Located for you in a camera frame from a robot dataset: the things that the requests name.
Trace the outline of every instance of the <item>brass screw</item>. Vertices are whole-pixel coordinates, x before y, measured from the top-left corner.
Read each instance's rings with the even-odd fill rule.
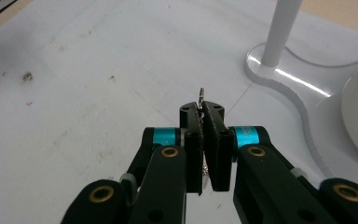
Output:
[[[112,187],[108,185],[102,185],[100,187],[95,188],[90,194],[89,194],[89,200],[92,203],[103,203],[109,200],[115,191]]]
[[[174,147],[167,147],[167,148],[164,148],[164,149],[161,150],[161,155],[163,157],[167,157],[167,158],[175,157],[178,154],[179,154],[178,149],[176,149]]]
[[[358,203],[358,190],[345,185],[345,184],[335,184],[333,186],[334,192],[339,195],[341,198],[346,199],[348,201]]]
[[[249,147],[248,153],[256,157],[264,157],[266,155],[266,151],[260,147]]]

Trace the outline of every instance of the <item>table surface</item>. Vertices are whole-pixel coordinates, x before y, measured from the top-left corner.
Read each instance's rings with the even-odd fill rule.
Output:
[[[318,186],[324,176],[296,107],[243,69],[267,39],[274,7],[38,0],[0,26],[0,223],[60,223],[88,183],[126,172],[145,127],[178,126],[179,107],[201,87],[226,108],[227,126],[265,126]],[[358,61],[358,31],[304,12],[287,46],[315,63]],[[188,195],[186,221],[239,223],[232,191]]]

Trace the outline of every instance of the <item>white tabletop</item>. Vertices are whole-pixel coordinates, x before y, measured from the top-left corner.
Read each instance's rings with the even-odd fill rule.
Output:
[[[145,127],[179,126],[179,107],[201,87],[227,126],[265,126],[317,187],[324,176],[296,107],[243,69],[273,10],[257,0],[36,0],[1,26],[0,224],[60,223],[88,183],[126,172]],[[358,32],[305,13],[287,46],[316,63],[358,61]],[[239,223],[232,191],[188,195],[186,221]]]

